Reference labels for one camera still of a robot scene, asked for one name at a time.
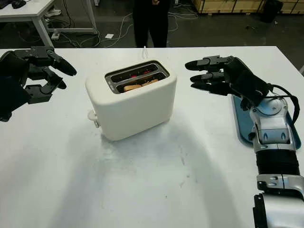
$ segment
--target person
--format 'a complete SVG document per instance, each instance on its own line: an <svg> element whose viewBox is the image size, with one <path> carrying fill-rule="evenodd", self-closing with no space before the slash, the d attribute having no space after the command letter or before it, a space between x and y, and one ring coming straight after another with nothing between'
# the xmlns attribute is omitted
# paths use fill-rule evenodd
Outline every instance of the person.
<svg viewBox="0 0 304 228"><path fill-rule="evenodd" d="M135 0L133 23L138 48L147 46L148 31L154 47L167 46L169 7L170 0Z"/></svg>

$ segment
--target power strip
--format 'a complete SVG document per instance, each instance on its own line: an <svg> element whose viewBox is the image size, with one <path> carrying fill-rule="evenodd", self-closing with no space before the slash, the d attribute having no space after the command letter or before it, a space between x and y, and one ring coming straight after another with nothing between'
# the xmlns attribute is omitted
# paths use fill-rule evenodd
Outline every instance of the power strip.
<svg viewBox="0 0 304 228"><path fill-rule="evenodd" d="M52 34L51 40L59 40L60 37L60 33L58 31L54 31L54 33Z"/></svg>

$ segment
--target white table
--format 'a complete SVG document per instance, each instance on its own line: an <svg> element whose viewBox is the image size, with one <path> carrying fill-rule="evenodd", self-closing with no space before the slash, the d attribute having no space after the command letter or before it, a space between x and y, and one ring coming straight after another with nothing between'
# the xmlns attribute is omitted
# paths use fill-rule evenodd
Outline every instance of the white table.
<svg viewBox="0 0 304 228"><path fill-rule="evenodd" d="M0 9L0 22L33 21L44 45L53 47L45 28L43 15L52 6L54 0L31 0L23 7L14 9L11 4Z"/></svg>
<svg viewBox="0 0 304 228"><path fill-rule="evenodd" d="M0 227L254 227L253 196L259 191L253 149L238 140L231 99L190 88L196 72L184 63L237 56L265 81L298 96L304 107L304 78L279 49L148 49L150 58L178 74L173 115L118 142L106 140L87 119L92 106L85 79L142 60L142 50L56 52L78 70L75 77L64 76L67 89L0 123ZM302 114L296 127L304 139ZM303 172L303 149L297 157Z"/></svg>

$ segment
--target floor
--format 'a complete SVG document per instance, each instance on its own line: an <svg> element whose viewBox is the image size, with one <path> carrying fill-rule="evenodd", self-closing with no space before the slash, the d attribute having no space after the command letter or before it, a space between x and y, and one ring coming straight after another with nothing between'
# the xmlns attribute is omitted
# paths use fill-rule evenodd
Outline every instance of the floor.
<svg viewBox="0 0 304 228"><path fill-rule="evenodd" d="M84 0L66 0L68 11L75 27L89 27L90 22L84 7ZM59 20L68 21L65 8L61 0L56 0L56 6L62 9L60 16L52 18L51 26L66 25ZM196 15L192 11L190 0L183 0L182 4L190 6L173 7L170 12L187 14L169 16L168 47L210 47L210 46L278 46L293 65L300 69L303 64L304 51L304 16L278 15L273 23L263 23L258 15ZM97 27L102 42L99 48L111 46L114 48L133 48L132 16L125 18L120 40L106 40L105 35L114 34L117 38L124 16L132 12L132 0L101 0L100 6L93 6ZM97 43L97 37L86 34L66 34L70 40L81 43L83 47L90 47ZM72 48L77 46L61 36L54 42L56 48ZM28 48L32 45L43 45L37 32L30 23L7 23L0 29L0 48Z"/></svg>

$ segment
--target white toaster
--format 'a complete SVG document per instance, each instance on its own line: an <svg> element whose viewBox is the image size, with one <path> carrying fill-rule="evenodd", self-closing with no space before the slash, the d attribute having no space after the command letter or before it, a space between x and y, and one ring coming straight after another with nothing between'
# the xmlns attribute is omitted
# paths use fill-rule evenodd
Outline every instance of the white toaster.
<svg viewBox="0 0 304 228"><path fill-rule="evenodd" d="M88 117L114 141L149 129L169 120L176 81L176 75L155 60L90 76L85 86L94 111ZM128 91L130 86L139 88Z"/></svg>

